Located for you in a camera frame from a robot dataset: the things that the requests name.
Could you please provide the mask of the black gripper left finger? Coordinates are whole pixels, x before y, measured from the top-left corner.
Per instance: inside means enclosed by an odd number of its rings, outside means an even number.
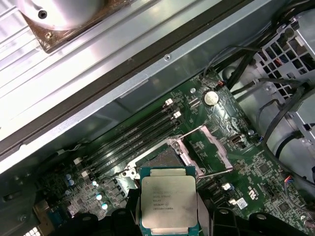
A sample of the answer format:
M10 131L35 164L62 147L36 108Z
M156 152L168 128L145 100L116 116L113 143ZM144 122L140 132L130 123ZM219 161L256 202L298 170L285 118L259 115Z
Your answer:
M114 210L109 216L98 220L96 215L84 213L70 221L71 236L140 236L136 222L136 207L140 197L139 189L131 189L124 208Z

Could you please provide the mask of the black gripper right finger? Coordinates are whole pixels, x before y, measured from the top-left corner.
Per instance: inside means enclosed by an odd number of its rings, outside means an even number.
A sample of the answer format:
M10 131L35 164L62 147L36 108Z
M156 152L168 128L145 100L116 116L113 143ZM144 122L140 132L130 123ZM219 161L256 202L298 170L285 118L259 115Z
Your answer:
M198 222L205 236L273 236L267 216L252 214L247 220L229 208L216 207L204 194L197 194Z

